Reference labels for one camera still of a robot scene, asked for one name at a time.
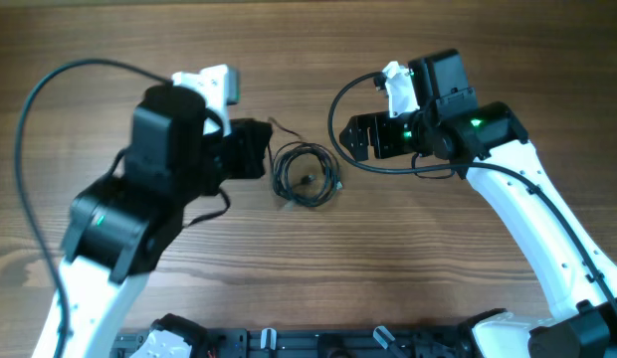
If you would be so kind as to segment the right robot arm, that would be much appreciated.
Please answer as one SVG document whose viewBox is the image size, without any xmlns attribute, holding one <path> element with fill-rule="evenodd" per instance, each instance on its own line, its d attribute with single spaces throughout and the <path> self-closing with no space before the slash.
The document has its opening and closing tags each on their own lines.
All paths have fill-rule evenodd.
<svg viewBox="0 0 617 358">
<path fill-rule="evenodd" d="M 544 171 L 527 130 L 503 102 L 479 105 L 454 49 L 370 79 L 383 112 L 353 116 L 329 139 L 348 163 L 437 158 L 411 165 L 427 179 L 458 176 L 494 209 L 529 262 L 548 303 L 546 318 L 493 309 L 459 326 L 464 357 L 617 357 L 617 265 L 594 243 Z"/>
</svg>

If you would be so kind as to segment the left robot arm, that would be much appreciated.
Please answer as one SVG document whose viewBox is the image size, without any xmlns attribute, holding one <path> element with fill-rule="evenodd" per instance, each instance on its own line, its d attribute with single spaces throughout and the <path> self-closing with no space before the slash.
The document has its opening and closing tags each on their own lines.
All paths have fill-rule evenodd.
<svg viewBox="0 0 617 358">
<path fill-rule="evenodd" d="M 227 179 L 259 179 L 273 129 L 232 119 L 230 132 L 203 131 L 218 113 L 175 85 L 149 88 L 132 116 L 130 144 L 70 208 L 59 276 L 36 357 L 105 357 L 165 249 L 186 228 L 185 207 L 214 197 Z"/>
</svg>

